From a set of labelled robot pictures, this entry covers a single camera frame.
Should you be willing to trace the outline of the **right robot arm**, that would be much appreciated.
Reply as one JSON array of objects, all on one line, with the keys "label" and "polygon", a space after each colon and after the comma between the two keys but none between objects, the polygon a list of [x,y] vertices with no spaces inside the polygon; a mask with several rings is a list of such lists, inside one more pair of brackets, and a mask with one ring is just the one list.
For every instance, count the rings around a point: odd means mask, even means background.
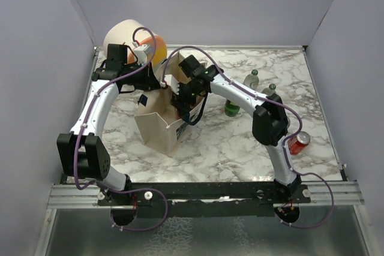
[{"label": "right robot arm", "polygon": [[252,117],[252,134],[268,151],[274,168],[275,195],[283,203],[292,201],[297,196],[301,177],[293,172],[289,151],[284,147],[288,120],[281,98],[277,94],[258,94],[216,65],[206,68],[192,55],[185,58],[179,68],[189,82],[181,83],[170,74],[164,76],[164,82],[171,87],[171,104],[182,120],[190,125],[200,120],[201,116],[191,118],[192,106],[199,95],[205,98],[216,94],[239,106]]}]

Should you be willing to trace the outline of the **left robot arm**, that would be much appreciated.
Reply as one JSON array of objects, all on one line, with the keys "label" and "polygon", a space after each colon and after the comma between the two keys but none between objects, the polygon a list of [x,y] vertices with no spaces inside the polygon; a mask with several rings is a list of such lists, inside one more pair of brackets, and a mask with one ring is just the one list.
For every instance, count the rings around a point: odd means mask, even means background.
[{"label": "left robot arm", "polygon": [[111,166],[102,133],[112,104],[124,85],[150,91],[160,87],[152,66],[156,46],[139,44],[134,50],[125,44],[109,44],[104,66],[91,77],[91,88],[77,122],[56,144],[63,171],[76,181],[87,179],[112,191],[121,205],[131,201],[130,179]]}]

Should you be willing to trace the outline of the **beige canvas tote bag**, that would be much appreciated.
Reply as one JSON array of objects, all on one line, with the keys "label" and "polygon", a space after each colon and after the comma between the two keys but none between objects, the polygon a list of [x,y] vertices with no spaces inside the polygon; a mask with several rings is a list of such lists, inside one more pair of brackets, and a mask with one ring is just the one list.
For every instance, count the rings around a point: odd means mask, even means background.
[{"label": "beige canvas tote bag", "polygon": [[[178,66],[188,53],[178,51],[167,65],[166,74],[171,74],[181,83],[188,83],[190,79]],[[173,157],[181,141],[187,137],[185,130],[189,130],[188,123],[182,120],[177,109],[171,105],[171,88],[156,89],[142,92],[137,112],[134,115],[137,127],[142,136],[144,144],[160,153]],[[197,118],[203,97],[197,96],[196,104],[190,112],[190,121]]]}]

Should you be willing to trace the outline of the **red cola can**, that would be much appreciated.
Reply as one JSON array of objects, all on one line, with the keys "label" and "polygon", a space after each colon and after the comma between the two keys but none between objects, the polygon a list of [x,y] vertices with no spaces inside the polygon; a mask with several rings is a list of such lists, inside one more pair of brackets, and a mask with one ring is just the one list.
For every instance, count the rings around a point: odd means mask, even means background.
[{"label": "red cola can", "polygon": [[297,155],[304,148],[306,148],[311,141],[309,133],[305,131],[299,132],[294,137],[290,138],[288,141],[288,147],[291,155]]}]

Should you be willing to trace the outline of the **green Perrier bottle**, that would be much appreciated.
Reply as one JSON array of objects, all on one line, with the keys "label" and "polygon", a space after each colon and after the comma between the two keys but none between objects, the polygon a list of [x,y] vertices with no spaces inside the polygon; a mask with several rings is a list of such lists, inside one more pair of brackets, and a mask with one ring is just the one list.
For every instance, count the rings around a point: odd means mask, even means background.
[{"label": "green Perrier bottle", "polygon": [[224,113],[228,117],[235,117],[240,110],[240,106],[237,106],[235,103],[226,100],[225,105],[224,105]]}]

